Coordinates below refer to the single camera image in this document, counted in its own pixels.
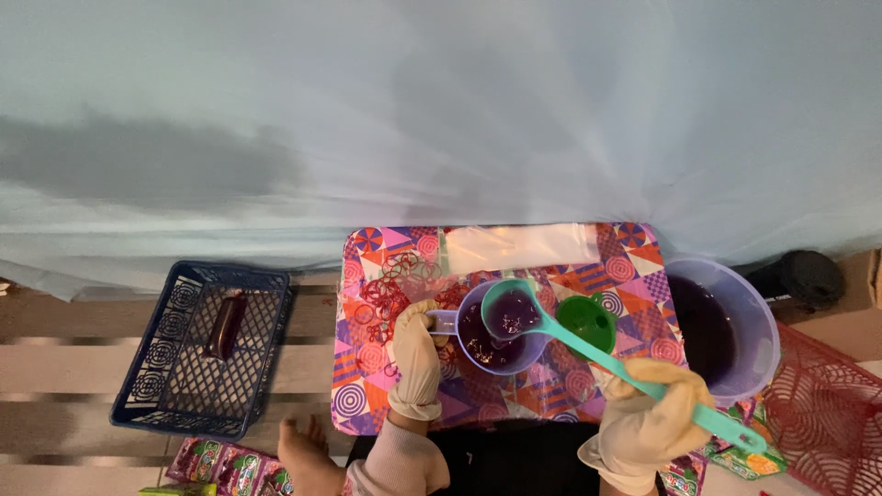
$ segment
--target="small table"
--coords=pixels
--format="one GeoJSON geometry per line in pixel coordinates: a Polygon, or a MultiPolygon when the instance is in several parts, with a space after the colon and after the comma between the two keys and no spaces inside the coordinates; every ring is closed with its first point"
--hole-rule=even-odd
{"type": "MultiPolygon", "coordinates": [[[[617,357],[653,357],[685,366],[662,256],[652,228],[631,222],[598,223],[600,262],[587,265],[481,271],[444,281],[436,262],[439,238],[455,228],[363,228],[343,248],[334,341],[331,417],[348,434],[375,435],[389,411],[386,392],[399,378],[390,359],[389,322],[411,303],[434,297],[455,309],[481,282],[533,278],[537,297],[551,315],[559,301],[602,293],[618,316],[617,357]]],[[[524,372],[498,376],[478,369],[451,339],[438,351],[441,417],[431,429],[489,424],[507,418],[599,422],[605,401],[599,384],[609,373],[585,363],[552,340],[524,372]]]]}

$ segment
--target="wooden floor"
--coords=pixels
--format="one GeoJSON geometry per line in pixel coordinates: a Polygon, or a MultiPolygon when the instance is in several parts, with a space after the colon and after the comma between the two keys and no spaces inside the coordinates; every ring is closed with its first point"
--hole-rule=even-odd
{"type": "MultiPolygon", "coordinates": [[[[241,444],[274,453],[289,412],[319,416],[331,455],[354,438],[331,427],[336,284],[302,277],[267,412],[241,444]]],[[[0,297],[3,494],[123,495],[156,485],[180,439],[114,427],[111,403],[155,301],[74,302],[22,289],[0,297]]]]}

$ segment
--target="teal ladle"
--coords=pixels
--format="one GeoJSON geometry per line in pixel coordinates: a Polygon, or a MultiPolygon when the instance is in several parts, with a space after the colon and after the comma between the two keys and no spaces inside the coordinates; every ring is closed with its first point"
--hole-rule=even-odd
{"type": "MultiPolygon", "coordinates": [[[[594,360],[597,364],[605,367],[614,375],[622,378],[656,400],[663,398],[668,389],[665,385],[657,382],[645,382],[643,380],[633,379],[624,369],[621,360],[604,353],[588,342],[582,341],[577,335],[558,324],[541,308],[541,306],[539,306],[539,302],[536,301],[533,291],[523,279],[502,281],[490,288],[490,290],[487,291],[487,294],[484,295],[481,303],[481,319],[490,335],[501,342],[517,339],[524,334],[547,334],[557,338],[563,344],[577,350],[589,359],[594,360]],[[493,315],[497,310],[494,303],[500,297],[510,297],[512,299],[518,298],[520,299],[518,304],[532,303],[539,315],[538,322],[535,322],[532,328],[526,328],[523,330],[514,329],[512,331],[511,328],[506,329],[503,322],[500,321],[500,317],[495,317],[493,315]]],[[[695,410],[692,411],[692,422],[750,453],[764,453],[766,451],[767,446],[765,438],[754,432],[752,429],[742,425],[740,422],[726,417],[720,411],[708,408],[705,405],[695,405],[695,410]]]]}

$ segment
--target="pale pink sleeve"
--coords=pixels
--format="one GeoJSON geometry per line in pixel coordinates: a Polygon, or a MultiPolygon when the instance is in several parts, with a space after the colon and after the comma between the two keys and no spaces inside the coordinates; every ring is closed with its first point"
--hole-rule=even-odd
{"type": "Polygon", "coordinates": [[[441,450],[427,438],[386,420],[367,460],[346,472],[348,496],[425,496],[450,485],[441,450]]]}

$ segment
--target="purple bowl handle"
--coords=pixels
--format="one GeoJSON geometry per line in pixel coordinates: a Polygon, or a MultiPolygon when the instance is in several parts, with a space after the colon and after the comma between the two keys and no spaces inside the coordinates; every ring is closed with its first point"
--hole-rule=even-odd
{"type": "Polygon", "coordinates": [[[429,310],[426,315],[435,318],[435,328],[429,334],[456,335],[456,310],[429,310]]]}

